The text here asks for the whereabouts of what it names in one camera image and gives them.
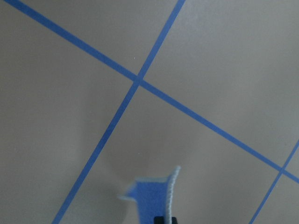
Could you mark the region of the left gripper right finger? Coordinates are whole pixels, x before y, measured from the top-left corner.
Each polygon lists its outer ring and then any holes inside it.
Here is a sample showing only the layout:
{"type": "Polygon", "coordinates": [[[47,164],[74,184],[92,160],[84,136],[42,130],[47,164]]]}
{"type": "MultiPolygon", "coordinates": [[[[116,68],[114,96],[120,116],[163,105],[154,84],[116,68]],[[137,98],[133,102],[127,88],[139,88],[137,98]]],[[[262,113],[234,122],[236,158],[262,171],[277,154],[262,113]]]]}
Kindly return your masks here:
{"type": "Polygon", "coordinates": [[[172,224],[177,224],[177,219],[176,219],[176,217],[172,217],[172,218],[171,218],[171,223],[172,223],[172,224]]]}

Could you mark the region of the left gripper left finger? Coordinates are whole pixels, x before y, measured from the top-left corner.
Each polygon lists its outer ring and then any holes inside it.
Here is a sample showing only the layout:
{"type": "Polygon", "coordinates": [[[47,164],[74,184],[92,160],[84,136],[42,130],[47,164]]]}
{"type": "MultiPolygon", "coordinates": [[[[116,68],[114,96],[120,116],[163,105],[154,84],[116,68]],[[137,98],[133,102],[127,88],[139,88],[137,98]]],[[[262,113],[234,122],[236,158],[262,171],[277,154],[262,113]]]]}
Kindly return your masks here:
{"type": "Polygon", "coordinates": [[[154,217],[154,224],[164,224],[164,217],[154,217]]]}

